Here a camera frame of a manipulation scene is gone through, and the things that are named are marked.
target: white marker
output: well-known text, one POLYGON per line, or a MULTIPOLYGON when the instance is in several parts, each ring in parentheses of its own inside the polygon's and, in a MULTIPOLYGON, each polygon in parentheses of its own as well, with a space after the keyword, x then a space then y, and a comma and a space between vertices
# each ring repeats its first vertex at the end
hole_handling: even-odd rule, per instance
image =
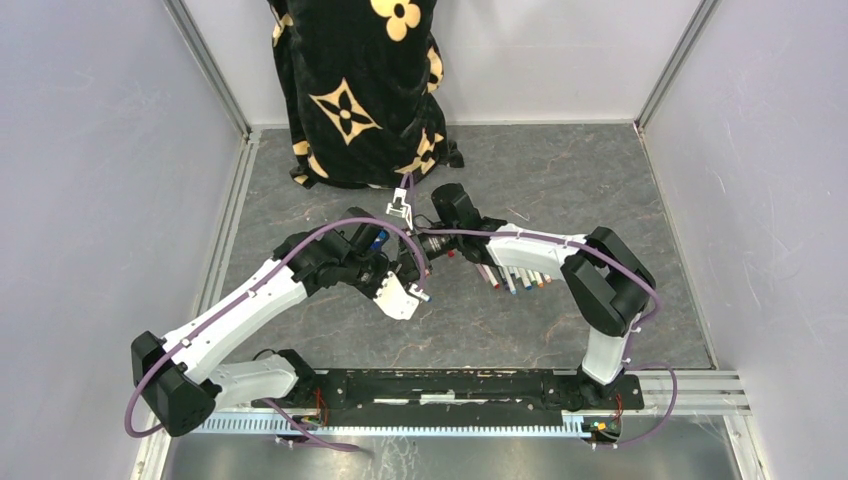
POLYGON ((518 269, 518 276, 521 277, 521 283, 524 284, 524 288, 530 290, 533 288, 533 284, 530 283, 530 277, 527 276, 527 270, 523 268, 518 269))
POLYGON ((501 268, 501 276, 506 279, 506 284, 509 287, 509 293, 515 295, 518 292, 515 291, 515 283, 513 283, 513 281, 512 281, 512 275, 510 275, 509 272, 507 272, 504 267, 500 267, 500 268, 501 268))
POLYGON ((498 279, 495 278, 495 274, 492 273, 492 269, 490 269, 488 265, 483 265, 483 271, 486 272, 486 276, 489 277, 489 283, 491 283, 495 288, 500 288, 501 284, 498 282, 498 279))

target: white wall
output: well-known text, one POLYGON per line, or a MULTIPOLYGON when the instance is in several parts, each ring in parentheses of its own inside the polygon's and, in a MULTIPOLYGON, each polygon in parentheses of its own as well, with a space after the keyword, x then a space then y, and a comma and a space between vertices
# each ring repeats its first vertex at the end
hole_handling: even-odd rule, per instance
POLYGON ((0 15, 0 478, 127 478, 130 342, 191 315, 240 136, 161 1, 0 15))
POLYGON ((775 478, 847 478, 848 3, 725 1, 648 150, 775 478))
MULTIPOLYGON (((248 121, 286 123, 267 2, 184 1, 248 121)), ((449 122, 632 120, 697 5, 441 0, 433 31, 446 75, 438 97, 449 122)))

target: gray marble floor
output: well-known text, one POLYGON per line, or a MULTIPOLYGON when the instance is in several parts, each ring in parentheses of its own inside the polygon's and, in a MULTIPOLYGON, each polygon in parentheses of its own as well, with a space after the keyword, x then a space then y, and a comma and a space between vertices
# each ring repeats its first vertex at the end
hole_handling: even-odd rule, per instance
MULTIPOLYGON (((634 362, 710 366, 680 257, 648 161, 629 125, 455 127, 465 169, 439 169, 416 191, 433 215, 432 189, 461 182, 481 213, 554 233, 615 230, 657 279, 665 311, 634 340, 634 362)), ((288 235, 338 219, 350 206, 385 211, 386 190, 293 183, 285 130, 262 134, 225 280, 231 291, 288 235)), ((315 367, 576 367, 588 327, 564 284, 513 296, 483 283, 459 257, 434 263, 432 303, 410 321, 383 316, 353 288, 324 290, 240 345, 294 348, 315 367)))

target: robotic arm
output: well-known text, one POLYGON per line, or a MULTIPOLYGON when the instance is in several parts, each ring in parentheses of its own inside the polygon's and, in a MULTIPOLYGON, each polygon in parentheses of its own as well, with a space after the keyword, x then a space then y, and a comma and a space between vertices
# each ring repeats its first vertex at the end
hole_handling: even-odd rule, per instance
MULTIPOLYGON (((482 217, 459 184, 437 188, 432 199, 440 222, 400 232, 408 235, 404 242, 411 240, 409 245, 426 257, 425 272, 431 270, 431 260, 458 250, 473 263, 528 268, 565 280, 591 326, 578 370, 581 395, 589 404, 606 396, 623 375, 630 324, 649 297, 617 270, 602 274, 598 269, 607 265, 580 246, 599 250, 655 285, 618 236, 606 228, 590 235, 552 235, 482 217)), ((134 383, 170 435, 190 432, 217 409, 288 395, 298 381, 298 369, 279 355, 219 364, 262 325, 321 288, 339 282, 351 285, 398 320, 411 318, 420 301, 428 300, 416 284, 422 277, 422 259, 416 260, 410 246, 401 243, 395 261, 380 250, 388 238, 384 227, 397 233, 396 227, 378 220, 361 223, 356 219, 371 216, 356 207, 345 218, 346 224, 320 239, 304 243, 309 232, 288 237, 248 281, 188 324, 161 339, 145 332, 133 341, 134 383)))

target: blanket with flower pattern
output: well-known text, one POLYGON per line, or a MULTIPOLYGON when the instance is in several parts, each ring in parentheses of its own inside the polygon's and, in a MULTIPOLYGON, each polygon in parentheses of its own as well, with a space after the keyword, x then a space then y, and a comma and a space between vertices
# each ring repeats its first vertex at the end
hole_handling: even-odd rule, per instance
POLYGON ((269 0, 274 62, 304 187, 395 187, 463 166, 433 92, 436 0, 269 0))

